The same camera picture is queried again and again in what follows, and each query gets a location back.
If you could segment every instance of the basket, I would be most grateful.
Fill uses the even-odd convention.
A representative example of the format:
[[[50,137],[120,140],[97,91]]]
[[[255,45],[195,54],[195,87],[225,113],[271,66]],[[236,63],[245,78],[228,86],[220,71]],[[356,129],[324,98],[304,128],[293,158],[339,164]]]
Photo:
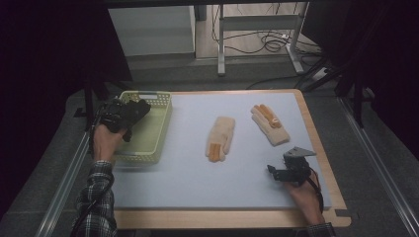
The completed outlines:
[[[120,99],[124,102],[144,99],[151,109],[132,127],[130,142],[123,142],[115,152],[114,158],[147,164],[158,163],[172,115],[171,94],[160,91],[124,91]]]

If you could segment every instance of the white metal stand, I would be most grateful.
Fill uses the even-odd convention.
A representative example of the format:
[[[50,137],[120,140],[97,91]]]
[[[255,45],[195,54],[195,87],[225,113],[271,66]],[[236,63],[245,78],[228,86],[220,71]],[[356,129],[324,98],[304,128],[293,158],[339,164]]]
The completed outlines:
[[[223,5],[219,5],[219,41],[218,41],[218,75],[225,75],[224,32],[258,31],[258,30],[293,30],[293,38],[286,49],[297,74],[303,73],[301,63],[296,57],[295,44],[304,21],[307,2],[302,2],[297,15],[280,16],[232,16],[224,17]]]

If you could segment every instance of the plaid shirt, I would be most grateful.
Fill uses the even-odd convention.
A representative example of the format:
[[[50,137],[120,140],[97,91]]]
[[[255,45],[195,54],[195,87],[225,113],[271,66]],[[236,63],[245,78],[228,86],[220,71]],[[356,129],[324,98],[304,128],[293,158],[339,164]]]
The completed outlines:
[[[77,198],[76,217],[79,217],[90,203],[102,193],[111,181],[112,176],[112,164],[110,162],[97,161],[93,164],[87,185]],[[77,236],[117,236],[112,190],[108,190],[96,207],[86,216],[78,229]]]

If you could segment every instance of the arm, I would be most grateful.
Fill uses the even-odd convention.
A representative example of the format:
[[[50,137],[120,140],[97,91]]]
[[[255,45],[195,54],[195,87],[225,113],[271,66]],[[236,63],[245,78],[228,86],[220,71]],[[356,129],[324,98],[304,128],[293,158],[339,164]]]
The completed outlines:
[[[84,217],[72,235],[76,236],[116,236],[117,223],[114,219],[114,194],[110,187],[113,183],[112,156],[123,139],[125,131],[111,133],[104,125],[99,125],[94,135],[94,163],[87,184],[77,198],[77,219],[95,199],[98,202]]]
[[[315,172],[311,173],[310,179],[320,187]],[[301,186],[296,187],[292,183],[284,182],[284,186],[290,192],[293,201],[301,210],[308,223],[307,232],[310,237],[331,237],[336,236],[331,223],[326,223],[323,214],[319,208],[319,201],[314,188],[304,182]]]

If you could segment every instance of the beige glove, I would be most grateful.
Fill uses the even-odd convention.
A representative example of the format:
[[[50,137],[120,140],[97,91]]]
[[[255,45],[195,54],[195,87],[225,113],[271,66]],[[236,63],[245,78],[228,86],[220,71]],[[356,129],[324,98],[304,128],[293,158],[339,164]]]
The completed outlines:
[[[289,134],[271,108],[265,105],[254,106],[251,113],[252,119],[256,121],[273,146],[290,141]]]
[[[229,117],[218,117],[213,125],[207,142],[206,155],[212,162],[225,160],[233,138],[235,120]]]

